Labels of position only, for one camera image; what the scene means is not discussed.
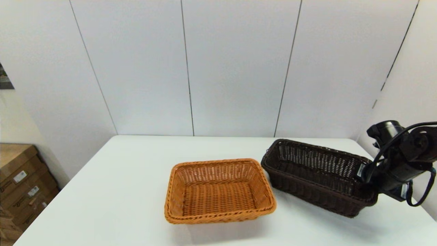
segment robotic arm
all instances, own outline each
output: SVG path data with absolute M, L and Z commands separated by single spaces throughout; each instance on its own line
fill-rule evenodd
M 437 122 L 404 128 L 397 121 L 387 120 L 371 126 L 367 135 L 376 140 L 374 146 L 380 151 L 372 163 L 359 168 L 357 177 L 373 184 L 379 193 L 398 201 L 407 200 L 413 207 L 421 205 L 436 176 L 433 162 L 437 161 L 437 127 L 431 125 Z M 426 171 L 431 172 L 428 187 L 417 204 L 412 204 L 413 178 Z

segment barcode label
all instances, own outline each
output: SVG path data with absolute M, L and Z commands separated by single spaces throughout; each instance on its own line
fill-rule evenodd
M 403 199 L 407 198 L 407 190 L 408 190 L 408 184 L 403 184 L 401 189 L 401 197 Z
M 358 169 L 358 173 L 357 173 L 357 176 L 358 176 L 358 177 L 361 177 L 361 174 L 362 174 L 363 169 L 364 169 L 365 166 L 366 166 L 366 165 L 361 164 L 360 169 Z
M 15 183 L 18 183 L 20 181 L 22 181 L 25 177 L 27 176 L 27 173 L 23 170 L 20 173 L 18 173 L 15 177 L 14 177 L 14 181 Z
M 39 191 L 39 187 L 38 187 L 38 186 L 35 186 L 35 187 L 33 187 L 33 188 L 28 192 L 28 195 L 29 195 L 30 197 L 32 197 L 32 196 L 34 196 L 38 191 Z

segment woven texture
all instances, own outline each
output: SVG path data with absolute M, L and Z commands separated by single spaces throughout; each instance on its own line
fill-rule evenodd
M 174 166 L 164 214 L 172 224 L 200 224 L 256 219 L 275 208 L 260 164 L 233 159 Z
M 371 160 L 321 146 L 278 139 L 261 162 L 272 186 L 331 212 L 355 217 L 378 193 L 355 178 Z

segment black cable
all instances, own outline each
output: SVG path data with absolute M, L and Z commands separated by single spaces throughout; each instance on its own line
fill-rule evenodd
M 376 167 L 376 163 L 379 162 L 379 159 L 381 158 L 381 156 L 398 140 L 402 137 L 402 135 L 405 132 L 408 132 L 409 130 L 416 128 L 416 127 L 423 127 L 423 126 L 434 126 L 437 125 L 437 121 L 431 121 L 431 122 L 422 122 L 422 123 L 417 123 L 414 125 L 411 125 L 405 129 L 403 129 L 402 131 L 400 131 L 396 136 L 394 136 L 387 144 L 385 144 L 380 151 L 378 152 L 378 154 L 375 156 L 375 159 L 373 160 L 373 162 L 370 164 L 370 167 L 367 169 L 366 171 L 366 177 L 365 177 L 365 182 L 369 183 L 370 182 L 370 178 L 372 177 L 372 173 Z
M 425 190 L 425 193 L 423 194 L 422 198 L 416 204 L 413 204 L 411 202 L 411 197 L 413 196 L 413 181 L 410 180 L 410 182 L 408 183 L 408 190 L 407 190 L 406 201 L 407 201 L 408 205 L 410 205 L 411 207 L 417 207 L 417 206 L 422 205 L 422 203 L 427 198 L 428 193 L 430 192 L 431 187 L 433 186 L 434 180 L 436 178 L 436 169 L 431 167 L 431 170 L 429 170 L 429 171 L 431 172 L 431 177 L 430 177 L 430 180 L 428 181 L 428 186 L 427 186 L 427 188 Z

